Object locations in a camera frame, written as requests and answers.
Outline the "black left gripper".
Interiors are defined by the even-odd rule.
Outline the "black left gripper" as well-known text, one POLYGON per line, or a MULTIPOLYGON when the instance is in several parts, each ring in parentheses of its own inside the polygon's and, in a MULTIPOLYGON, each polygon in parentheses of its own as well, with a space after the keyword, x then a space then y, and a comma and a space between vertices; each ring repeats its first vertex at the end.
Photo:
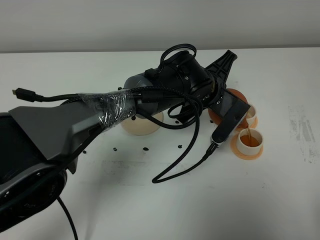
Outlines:
POLYGON ((166 58, 170 53, 166 50, 160 57, 156 85, 194 96, 202 102, 204 109, 218 100, 237 59, 236 54, 227 50, 209 66, 202 67, 196 60, 196 51, 191 54, 182 50, 166 58))

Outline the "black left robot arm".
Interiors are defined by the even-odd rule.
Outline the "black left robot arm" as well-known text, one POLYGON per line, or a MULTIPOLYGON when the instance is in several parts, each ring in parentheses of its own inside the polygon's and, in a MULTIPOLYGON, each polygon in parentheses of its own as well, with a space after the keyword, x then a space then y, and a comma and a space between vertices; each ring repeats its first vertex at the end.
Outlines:
POLYGON ((19 106, 0 115, 0 229, 5 231, 44 210, 60 194, 67 173, 77 169, 78 156, 102 132, 126 119, 155 119, 171 113, 179 128, 200 125, 204 109, 221 122, 211 137, 207 155, 223 143, 243 119, 247 104, 226 88, 237 56, 227 51, 207 67, 196 61, 189 44, 165 51, 157 68, 128 78, 123 88, 110 93, 78 93, 45 97, 18 88, 13 94, 28 102, 56 102, 55 107, 19 106))

